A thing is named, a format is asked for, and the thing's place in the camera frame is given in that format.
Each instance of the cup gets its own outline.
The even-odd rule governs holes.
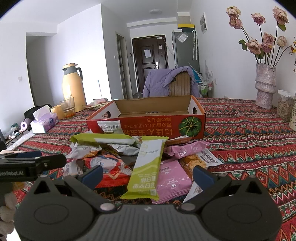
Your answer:
[[[69,99],[64,99],[59,102],[61,104],[61,108],[65,114],[66,118],[70,118],[75,116],[75,102],[74,97]]]
[[[52,113],[56,113],[56,114],[57,114],[57,117],[59,118],[59,120],[61,120],[62,118],[65,118],[65,114],[64,114],[64,112],[63,112],[62,107],[61,107],[60,104],[58,104],[58,105],[52,107],[52,108],[50,109],[50,111],[51,111]]]

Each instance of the yellow thermos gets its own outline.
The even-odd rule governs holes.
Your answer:
[[[81,68],[76,68],[76,65],[75,63],[71,63],[63,66],[63,93],[65,99],[68,99],[70,95],[74,97],[75,112],[78,112],[85,109],[83,106],[86,106],[86,99],[82,84],[82,71]]]

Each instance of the green snack bar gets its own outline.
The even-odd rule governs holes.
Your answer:
[[[152,198],[158,200],[157,178],[163,148],[168,137],[142,136],[142,145],[122,199]]]
[[[113,144],[134,144],[135,140],[124,134],[95,134],[81,133],[70,138],[73,143],[78,142],[79,145],[87,145],[91,143],[113,143]]]

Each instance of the brown door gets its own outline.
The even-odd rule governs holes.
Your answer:
[[[145,80],[152,69],[168,68],[165,35],[133,39],[138,93],[142,94]]]

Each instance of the paper sign on door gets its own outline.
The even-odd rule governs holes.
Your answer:
[[[144,50],[145,58],[151,58],[151,52],[150,49],[145,49]]]

